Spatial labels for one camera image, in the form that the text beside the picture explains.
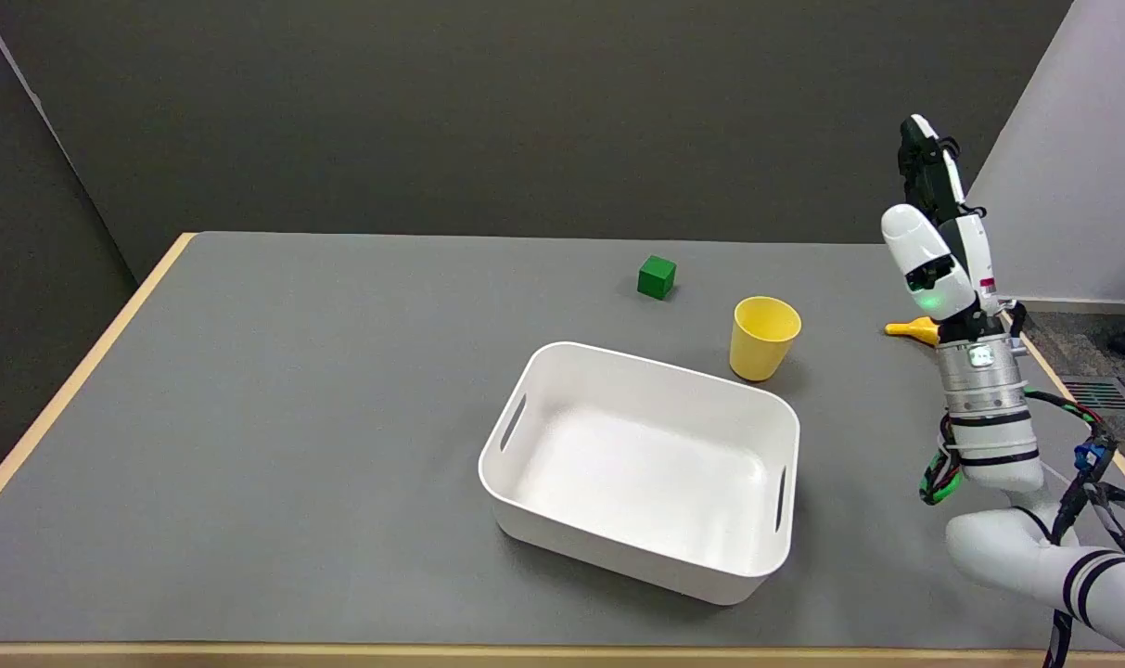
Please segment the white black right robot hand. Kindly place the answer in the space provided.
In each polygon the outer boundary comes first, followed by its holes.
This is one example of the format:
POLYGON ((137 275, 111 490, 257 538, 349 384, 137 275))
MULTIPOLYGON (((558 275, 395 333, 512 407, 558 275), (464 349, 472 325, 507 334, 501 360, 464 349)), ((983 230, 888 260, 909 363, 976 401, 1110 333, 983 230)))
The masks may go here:
POLYGON ((880 231, 907 292, 936 323, 942 343, 999 335, 1017 343, 1023 326, 1005 326, 1004 313, 1017 316, 1018 305, 996 292, 986 208, 966 204, 956 139, 921 114, 901 123, 900 136, 904 201, 881 215, 880 231))

